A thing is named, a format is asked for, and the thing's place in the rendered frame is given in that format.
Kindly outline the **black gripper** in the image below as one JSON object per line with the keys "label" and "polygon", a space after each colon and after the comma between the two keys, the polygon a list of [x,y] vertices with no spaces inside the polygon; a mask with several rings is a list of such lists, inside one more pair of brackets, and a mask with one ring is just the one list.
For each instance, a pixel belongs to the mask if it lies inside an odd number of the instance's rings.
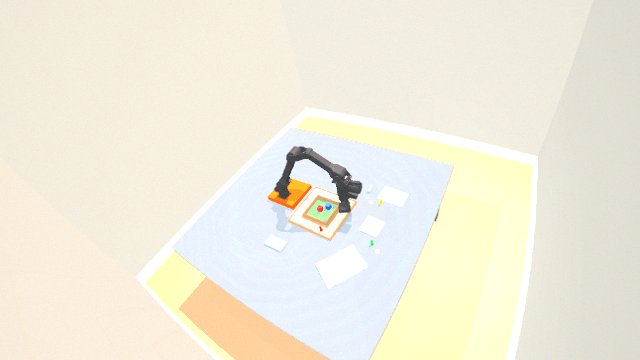
{"label": "black gripper", "polygon": [[350,201],[347,200],[346,196],[347,194],[349,194],[348,191],[340,193],[337,191],[337,195],[338,195],[338,200],[341,201],[341,203],[339,203],[339,213],[343,214],[343,213],[351,213],[351,204]]}

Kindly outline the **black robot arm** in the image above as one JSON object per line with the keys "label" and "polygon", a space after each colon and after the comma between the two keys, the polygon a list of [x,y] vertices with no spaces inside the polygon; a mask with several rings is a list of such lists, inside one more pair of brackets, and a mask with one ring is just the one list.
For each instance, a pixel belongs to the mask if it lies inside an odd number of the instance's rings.
{"label": "black robot arm", "polygon": [[[303,152],[303,153],[302,153]],[[289,177],[291,171],[294,167],[296,161],[300,161],[303,159],[309,159],[326,172],[328,172],[329,176],[333,179],[331,183],[336,184],[337,191],[340,193],[348,191],[346,198],[358,199],[359,194],[361,194],[363,189],[363,184],[361,181],[351,180],[352,175],[347,171],[347,169],[339,164],[333,164],[318,153],[316,153],[310,147],[304,146],[293,146],[290,151],[286,154],[286,165],[283,170],[282,176],[277,181],[276,186],[274,187],[274,191],[278,192],[278,198],[286,200],[291,192],[288,190],[288,185],[291,183],[291,178]],[[347,176],[346,179],[344,179]]]}

